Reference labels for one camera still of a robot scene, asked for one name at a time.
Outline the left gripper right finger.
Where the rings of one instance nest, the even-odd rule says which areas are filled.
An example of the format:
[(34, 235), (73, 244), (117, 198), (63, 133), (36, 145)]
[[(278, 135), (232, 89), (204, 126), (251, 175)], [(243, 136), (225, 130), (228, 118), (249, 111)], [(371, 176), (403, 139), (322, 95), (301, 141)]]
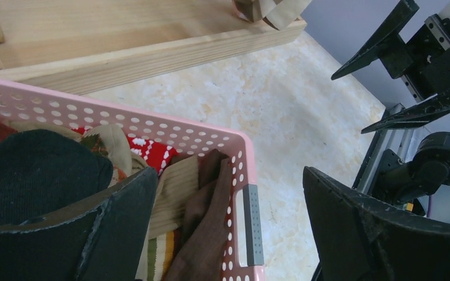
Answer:
[(303, 188), (319, 256), (313, 280), (450, 280), (450, 224), (351, 189), (314, 167)]

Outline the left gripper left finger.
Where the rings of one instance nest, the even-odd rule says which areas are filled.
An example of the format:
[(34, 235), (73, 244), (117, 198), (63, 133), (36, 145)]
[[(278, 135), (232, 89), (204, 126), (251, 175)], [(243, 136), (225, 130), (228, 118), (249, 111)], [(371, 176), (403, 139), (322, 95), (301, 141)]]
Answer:
[(147, 167), (67, 207), (0, 226), (0, 280), (134, 280), (157, 186)]

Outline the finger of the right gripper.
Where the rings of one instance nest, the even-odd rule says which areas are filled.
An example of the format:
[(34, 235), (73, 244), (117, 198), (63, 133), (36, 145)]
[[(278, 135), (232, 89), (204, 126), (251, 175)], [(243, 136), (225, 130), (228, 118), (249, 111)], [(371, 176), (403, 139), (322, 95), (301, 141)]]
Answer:
[(383, 129), (420, 128), (448, 114), (450, 114), (450, 89), (369, 125), (362, 129), (361, 133), (365, 134)]
[(399, 32), (419, 10), (415, 1), (399, 1), (381, 25), (370, 36), (360, 50), (335, 71), (331, 79), (336, 80), (370, 65), (388, 52), (406, 50)]

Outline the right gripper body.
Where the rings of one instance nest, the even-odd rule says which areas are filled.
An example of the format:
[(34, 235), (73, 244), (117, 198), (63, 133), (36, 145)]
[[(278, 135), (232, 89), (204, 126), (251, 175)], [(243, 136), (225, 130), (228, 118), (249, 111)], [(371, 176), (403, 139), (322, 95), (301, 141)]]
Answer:
[(406, 47), (412, 65), (401, 79), (416, 102), (450, 88), (450, 19), (431, 15)]

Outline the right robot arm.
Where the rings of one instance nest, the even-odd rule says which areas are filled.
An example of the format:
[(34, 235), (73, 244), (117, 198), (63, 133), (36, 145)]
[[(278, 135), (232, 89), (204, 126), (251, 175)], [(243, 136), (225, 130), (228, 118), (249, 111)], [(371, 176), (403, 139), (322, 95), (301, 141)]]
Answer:
[[(332, 79), (344, 77), (380, 60), (393, 79), (401, 79), (417, 103), (363, 129), (415, 129), (450, 114), (450, 19), (427, 18), (408, 41), (403, 27), (418, 11), (414, 1), (400, 1), (360, 50)], [(400, 207), (450, 186), (450, 132), (432, 133), (419, 144), (409, 162), (390, 149), (383, 153), (369, 194)]]

